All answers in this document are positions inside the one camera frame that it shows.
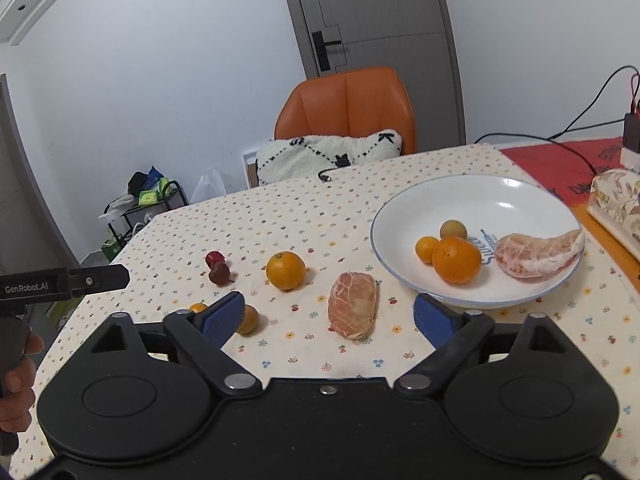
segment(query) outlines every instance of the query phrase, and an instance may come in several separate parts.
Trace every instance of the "peeled pomelo segment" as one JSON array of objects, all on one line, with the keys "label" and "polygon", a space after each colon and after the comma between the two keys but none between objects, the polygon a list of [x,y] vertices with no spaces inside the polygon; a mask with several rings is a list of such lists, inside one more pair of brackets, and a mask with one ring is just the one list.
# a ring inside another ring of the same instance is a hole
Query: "peeled pomelo segment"
[{"label": "peeled pomelo segment", "polygon": [[584,239],[581,229],[555,238],[534,238],[514,233],[498,240],[495,261],[514,278],[542,278],[571,265],[582,253]]},{"label": "peeled pomelo segment", "polygon": [[351,340],[365,339],[376,313],[376,280],[364,272],[344,272],[331,288],[327,313],[334,329]]}]

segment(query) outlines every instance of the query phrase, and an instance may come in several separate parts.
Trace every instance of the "screw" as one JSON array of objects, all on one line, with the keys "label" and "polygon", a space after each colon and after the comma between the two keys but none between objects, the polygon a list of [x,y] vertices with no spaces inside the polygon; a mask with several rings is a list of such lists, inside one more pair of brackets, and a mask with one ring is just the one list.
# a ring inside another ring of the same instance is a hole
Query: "screw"
[{"label": "screw", "polygon": [[232,390],[246,390],[255,384],[255,377],[249,374],[231,374],[225,377],[225,384]]},{"label": "screw", "polygon": [[335,395],[338,393],[338,388],[331,386],[330,384],[326,384],[325,386],[320,386],[320,393],[323,395]]},{"label": "screw", "polygon": [[422,374],[407,374],[398,379],[405,390],[424,390],[431,386],[431,379]]}]

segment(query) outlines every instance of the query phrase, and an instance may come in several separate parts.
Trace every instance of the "red cable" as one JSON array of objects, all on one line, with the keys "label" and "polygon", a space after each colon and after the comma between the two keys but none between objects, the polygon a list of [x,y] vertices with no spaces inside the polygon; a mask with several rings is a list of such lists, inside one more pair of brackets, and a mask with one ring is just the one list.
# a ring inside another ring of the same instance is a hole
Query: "red cable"
[{"label": "red cable", "polygon": [[640,78],[640,74],[637,72],[631,76],[631,111],[640,120],[640,107],[636,103],[636,78]]}]

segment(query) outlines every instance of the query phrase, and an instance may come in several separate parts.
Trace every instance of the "cushion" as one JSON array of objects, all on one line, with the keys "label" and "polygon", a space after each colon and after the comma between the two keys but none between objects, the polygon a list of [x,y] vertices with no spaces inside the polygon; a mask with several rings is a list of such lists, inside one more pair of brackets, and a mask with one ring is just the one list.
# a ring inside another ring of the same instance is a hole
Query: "cushion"
[{"label": "cushion", "polygon": [[311,176],[329,168],[362,166],[400,155],[402,137],[382,130],[369,137],[306,136],[272,140],[256,154],[261,186]]}]

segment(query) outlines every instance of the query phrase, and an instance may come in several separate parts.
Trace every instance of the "white plate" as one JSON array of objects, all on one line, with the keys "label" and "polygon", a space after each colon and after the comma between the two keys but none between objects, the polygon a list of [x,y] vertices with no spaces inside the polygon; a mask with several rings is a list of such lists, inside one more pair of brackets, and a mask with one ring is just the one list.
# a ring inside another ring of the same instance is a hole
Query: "white plate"
[{"label": "white plate", "polygon": [[[414,246],[439,237],[447,220],[459,220],[482,253],[480,273],[465,285],[444,282],[422,263]],[[453,306],[501,308],[538,298],[567,280],[580,257],[548,280],[517,280],[500,270],[492,244],[511,233],[548,238],[581,229],[556,197],[526,182],[494,175],[451,175],[401,191],[380,208],[371,225],[373,251],[386,270],[418,292]]]}]

